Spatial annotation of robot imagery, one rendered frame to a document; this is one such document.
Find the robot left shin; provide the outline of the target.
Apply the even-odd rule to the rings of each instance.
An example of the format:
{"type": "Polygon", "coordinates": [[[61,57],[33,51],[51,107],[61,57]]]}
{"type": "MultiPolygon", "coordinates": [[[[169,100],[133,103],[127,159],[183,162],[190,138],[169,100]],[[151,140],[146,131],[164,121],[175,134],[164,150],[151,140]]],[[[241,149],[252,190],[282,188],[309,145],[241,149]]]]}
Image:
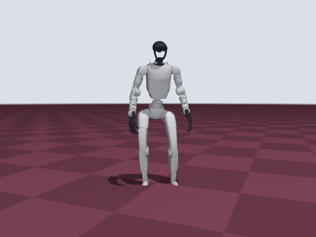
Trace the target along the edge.
{"type": "Polygon", "coordinates": [[[178,151],[176,153],[173,153],[172,157],[168,156],[168,163],[170,168],[171,181],[176,180],[176,171],[178,169],[178,151]]]}

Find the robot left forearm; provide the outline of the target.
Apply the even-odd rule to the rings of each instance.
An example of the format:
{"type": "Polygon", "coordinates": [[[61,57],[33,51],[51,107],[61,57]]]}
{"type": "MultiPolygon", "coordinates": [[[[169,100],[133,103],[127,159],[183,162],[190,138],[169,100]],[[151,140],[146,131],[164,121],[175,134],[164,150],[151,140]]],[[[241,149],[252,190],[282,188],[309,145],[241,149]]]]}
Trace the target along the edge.
{"type": "MultiPolygon", "coordinates": [[[[185,109],[188,109],[189,110],[189,105],[188,105],[188,101],[187,101],[187,97],[186,97],[186,93],[185,93],[185,89],[183,88],[184,90],[184,95],[181,95],[179,97],[179,100],[181,102],[181,106],[182,106],[182,109],[183,109],[183,113],[185,114],[185,109]]],[[[190,110],[189,110],[189,113],[190,113],[190,110]]]]}

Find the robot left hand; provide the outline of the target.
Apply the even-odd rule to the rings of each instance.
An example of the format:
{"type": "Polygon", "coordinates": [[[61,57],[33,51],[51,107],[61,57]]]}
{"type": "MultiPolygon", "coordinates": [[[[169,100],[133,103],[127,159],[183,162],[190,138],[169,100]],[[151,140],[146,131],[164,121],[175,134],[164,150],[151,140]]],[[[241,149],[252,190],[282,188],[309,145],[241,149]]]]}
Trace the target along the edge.
{"type": "Polygon", "coordinates": [[[190,129],[188,129],[188,132],[190,132],[192,130],[192,118],[188,109],[185,109],[185,116],[188,118],[188,121],[189,121],[188,126],[190,126],[190,129]]]}

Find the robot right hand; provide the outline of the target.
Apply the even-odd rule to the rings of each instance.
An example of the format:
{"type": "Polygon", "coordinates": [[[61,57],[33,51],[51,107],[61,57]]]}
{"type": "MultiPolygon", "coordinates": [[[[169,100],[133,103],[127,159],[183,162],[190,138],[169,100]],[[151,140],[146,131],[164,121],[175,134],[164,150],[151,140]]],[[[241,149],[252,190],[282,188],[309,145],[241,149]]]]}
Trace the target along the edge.
{"type": "Polygon", "coordinates": [[[131,116],[131,117],[128,116],[128,118],[130,119],[130,120],[129,120],[129,131],[130,131],[131,133],[133,133],[133,134],[139,134],[139,133],[136,131],[136,129],[135,129],[135,127],[136,127],[137,129],[139,129],[139,127],[136,125],[135,120],[134,120],[134,119],[136,118],[135,112],[132,111],[132,116],[131,116]]]}

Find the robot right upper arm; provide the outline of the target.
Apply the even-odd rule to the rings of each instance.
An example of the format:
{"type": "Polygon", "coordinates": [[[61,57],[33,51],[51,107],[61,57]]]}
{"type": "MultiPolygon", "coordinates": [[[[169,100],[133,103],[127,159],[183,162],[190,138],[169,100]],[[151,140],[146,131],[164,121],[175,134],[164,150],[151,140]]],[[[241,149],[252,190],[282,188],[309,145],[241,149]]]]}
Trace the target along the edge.
{"type": "Polygon", "coordinates": [[[140,96],[141,90],[139,89],[143,76],[148,72],[148,66],[141,66],[137,69],[137,73],[134,79],[133,88],[135,88],[134,96],[140,96]]]}

